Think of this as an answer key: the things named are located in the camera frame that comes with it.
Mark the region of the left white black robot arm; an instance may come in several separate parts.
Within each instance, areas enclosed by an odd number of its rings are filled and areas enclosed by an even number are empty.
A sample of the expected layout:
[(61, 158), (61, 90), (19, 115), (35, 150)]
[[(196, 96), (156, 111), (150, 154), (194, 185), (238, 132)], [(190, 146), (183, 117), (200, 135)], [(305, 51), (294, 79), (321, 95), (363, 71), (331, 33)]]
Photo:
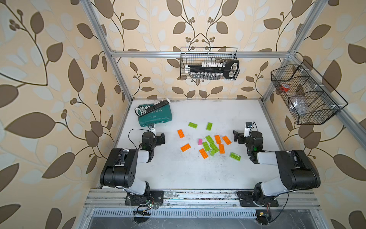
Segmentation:
[(102, 186), (123, 189), (126, 206), (159, 207), (164, 201), (163, 191), (151, 191), (147, 181), (137, 178), (137, 165), (150, 163), (156, 146), (165, 144), (165, 134), (156, 135), (152, 131), (142, 134), (138, 148), (113, 148), (100, 175)]

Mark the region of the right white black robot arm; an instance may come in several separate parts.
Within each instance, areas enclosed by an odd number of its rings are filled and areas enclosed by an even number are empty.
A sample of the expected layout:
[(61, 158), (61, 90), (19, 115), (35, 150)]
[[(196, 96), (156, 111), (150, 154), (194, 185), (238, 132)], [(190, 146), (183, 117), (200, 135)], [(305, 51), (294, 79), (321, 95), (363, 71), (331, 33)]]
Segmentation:
[(303, 150), (263, 150), (263, 135), (258, 131), (233, 131), (234, 141), (244, 144), (249, 159), (258, 165), (278, 168), (279, 176), (255, 185), (253, 191), (238, 191), (241, 207), (278, 207), (277, 197), (296, 190), (319, 188), (321, 179), (316, 167)]

